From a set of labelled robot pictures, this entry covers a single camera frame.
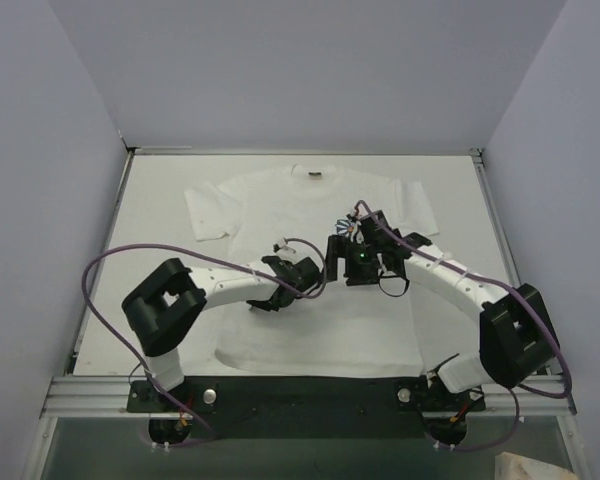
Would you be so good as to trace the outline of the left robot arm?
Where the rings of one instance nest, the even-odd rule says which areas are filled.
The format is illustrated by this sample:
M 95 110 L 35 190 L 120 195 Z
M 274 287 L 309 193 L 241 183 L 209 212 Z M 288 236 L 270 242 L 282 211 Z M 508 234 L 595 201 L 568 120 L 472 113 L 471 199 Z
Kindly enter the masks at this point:
M 309 257 L 268 255 L 235 268 L 189 268 L 178 258 L 160 264 L 122 302 L 150 378 L 149 398 L 163 411 L 184 402 L 178 346 L 205 310 L 245 303 L 279 311 L 323 283 Z

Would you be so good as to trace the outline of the white t-shirt with flower print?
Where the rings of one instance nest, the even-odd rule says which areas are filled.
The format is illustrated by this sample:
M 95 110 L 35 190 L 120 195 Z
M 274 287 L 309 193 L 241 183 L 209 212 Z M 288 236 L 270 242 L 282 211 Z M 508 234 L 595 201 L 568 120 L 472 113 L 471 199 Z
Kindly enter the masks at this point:
M 209 182 L 185 193 L 197 241 L 229 239 L 237 264 L 273 253 L 281 238 L 299 238 L 302 256 L 319 264 L 328 238 L 358 200 L 381 209 L 391 227 L 438 232 L 424 187 L 344 167 L 310 172 L 276 167 Z M 224 306 L 215 348 L 224 365 L 253 374 L 343 377 L 419 376 L 424 368 L 409 299 L 390 301 L 376 286 L 304 283 L 307 298 L 267 312 L 245 302 Z

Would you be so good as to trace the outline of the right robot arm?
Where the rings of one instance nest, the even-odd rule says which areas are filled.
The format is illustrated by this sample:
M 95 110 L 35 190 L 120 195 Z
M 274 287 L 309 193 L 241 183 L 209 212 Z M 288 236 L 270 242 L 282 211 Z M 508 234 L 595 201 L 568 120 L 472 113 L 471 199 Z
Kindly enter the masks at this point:
M 514 288 L 471 272 L 417 232 L 402 235 L 383 212 L 348 215 L 329 236 L 326 278 L 349 286 L 375 285 L 397 277 L 440 296 L 473 320 L 479 348 L 454 354 L 432 375 L 453 394 L 494 382 L 515 388 L 551 359 L 559 343 L 540 292 L 529 284 Z

